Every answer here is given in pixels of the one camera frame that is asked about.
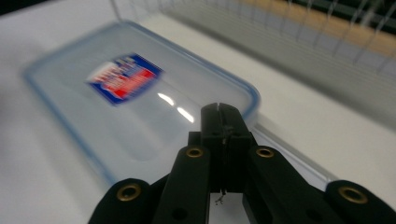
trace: transparent plastic lid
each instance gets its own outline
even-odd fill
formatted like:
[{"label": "transparent plastic lid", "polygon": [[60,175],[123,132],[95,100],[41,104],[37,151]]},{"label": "transparent plastic lid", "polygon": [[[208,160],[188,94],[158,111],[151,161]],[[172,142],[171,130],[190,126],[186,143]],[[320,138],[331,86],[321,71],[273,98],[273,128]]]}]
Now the transparent plastic lid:
[{"label": "transparent plastic lid", "polygon": [[237,107],[254,122],[245,81],[131,22],[116,23],[32,64],[26,79],[110,183],[167,175],[200,110]]}]

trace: product label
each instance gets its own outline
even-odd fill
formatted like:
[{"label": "product label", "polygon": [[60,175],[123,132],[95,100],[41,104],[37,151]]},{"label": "product label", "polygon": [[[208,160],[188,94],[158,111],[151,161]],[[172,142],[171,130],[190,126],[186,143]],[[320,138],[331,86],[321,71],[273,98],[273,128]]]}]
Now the product label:
[{"label": "product label", "polygon": [[88,83],[113,104],[127,102],[144,92],[163,70],[137,54],[102,64]]}]

